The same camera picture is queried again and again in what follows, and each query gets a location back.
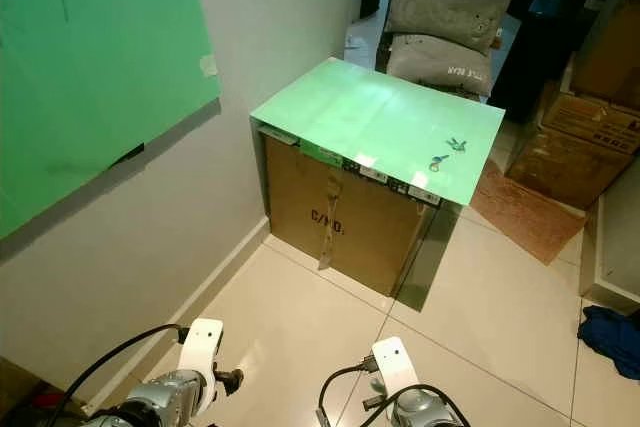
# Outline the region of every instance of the sticker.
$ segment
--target sticker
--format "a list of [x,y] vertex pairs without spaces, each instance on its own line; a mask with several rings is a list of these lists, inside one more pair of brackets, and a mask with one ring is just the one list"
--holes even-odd
[[389,178],[389,176],[387,176],[386,174],[383,174],[382,172],[378,172],[375,169],[365,167],[364,165],[360,166],[360,169],[358,170],[358,172],[360,172],[365,177],[369,177],[370,179],[377,180],[382,184],[386,184],[387,179]]
[[286,145],[294,145],[295,143],[298,142],[297,137],[289,135],[286,132],[283,132],[282,130],[276,129],[275,127],[272,127],[267,124],[263,124],[260,127],[258,127],[258,132],[262,132],[263,134],[268,135],[269,137],[273,137],[274,139],[279,140],[280,142]]
[[440,197],[438,195],[432,194],[431,192],[427,192],[426,190],[418,189],[413,185],[409,186],[409,190],[407,192],[411,197],[415,197],[416,199],[424,200],[433,205],[438,205],[440,203]]

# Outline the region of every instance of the small tool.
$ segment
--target small tool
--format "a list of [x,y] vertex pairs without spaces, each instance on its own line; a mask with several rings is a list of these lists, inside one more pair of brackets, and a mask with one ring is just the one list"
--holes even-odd
[[432,163],[429,165],[429,170],[431,172],[438,172],[440,170],[440,162],[449,157],[448,155],[439,155],[432,158]]
[[467,143],[466,140],[463,140],[462,142],[458,142],[454,137],[451,137],[451,140],[447,140],[446,141],[447,144],[449,144],[451,146],[451,148],[457,152],[464,152],[465,151],[465,144]]

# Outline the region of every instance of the green fabric on wall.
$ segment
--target green fabric on wall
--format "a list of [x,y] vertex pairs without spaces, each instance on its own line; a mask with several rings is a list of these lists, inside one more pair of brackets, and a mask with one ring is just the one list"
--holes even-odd
[[0,236],[218,96],[199,0],[0,0],[0,15]]
[[[467,205],[504,111],[329,59],[252,116],[365,167]],[[447,141],[466,141],[456,152]],[[438,172],[435,156],[449,155]]]

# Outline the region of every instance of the pillow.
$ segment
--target pillow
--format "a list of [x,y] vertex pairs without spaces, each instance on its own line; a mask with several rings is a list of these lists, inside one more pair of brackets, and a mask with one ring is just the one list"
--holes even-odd
[[396,35],[387,74],[431,86],[461,87],[489,95],[490,58],[480,52],[429,35]]
[[391,0],[385,30],[429,34],[487,54],[511,0]]

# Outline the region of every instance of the white floor tile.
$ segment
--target white floor tile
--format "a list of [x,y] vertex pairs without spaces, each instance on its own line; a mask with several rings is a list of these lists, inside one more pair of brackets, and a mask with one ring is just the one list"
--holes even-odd
[[[583,305],[593,303],[584,300]],[[578,346],[573,418],[586,427],[640,423],[640,383],[618,374],[611,359],[597,354],[583,341]]]
[[471,222],[475,222],[476,224],[480,224],[487,229],[493,230],[494,232],[498,232],[498,229],[487,219],[485,219],[482,215],[480,215],[473,207],[470,205],[465,205],[460,212],[460,217],[463,217]]
[[552,261],[548,266],[556,274],[568,292],[573,295],[580,295],[580,266],[572,264],[560,258]]
[[[315,426],[324,380],[368,355],[384,314],[290,259],[262,246],[202,316],[221,319],[219,368],[240,367],[244,384],[192,422],[196,427]],[[175,368],[174,347],[152,375]],[[327,413],[335,425],[356,376],[332,384]]]
[[584,230],[581,229],[567,245],[560,251],[558,258],[572,264],[580,265],[580,255],[582,254],[582,238]]
[[[569,419],[535,399],[487,374],[399,322],[389,319],[380,338],[398,336],[407,349],[420,381],[444,391],[473,426],[568,427]],[[362,400],[375,395],[371,376],[363,375],[340,419],[340,427],[360,425]],[[374,426],[390,425],[378,418]]]
[[459,219],[422,312],[391,316],[569,414],[579,298],[511,240]]
[[351,277],[348,277],[335,269],[329,268],[318,270],[318,261],[316,259],[273,235],[269,235],[265,239],[264,243],[285,257],[300,264],[304,268],[346,290],[372,307],[375,307],[380,312],[386,314],[391,310],[391,306],[393,305],[393,299],[391,297],[385,297],[384,295],[370,289],[356,280],[353,280]]

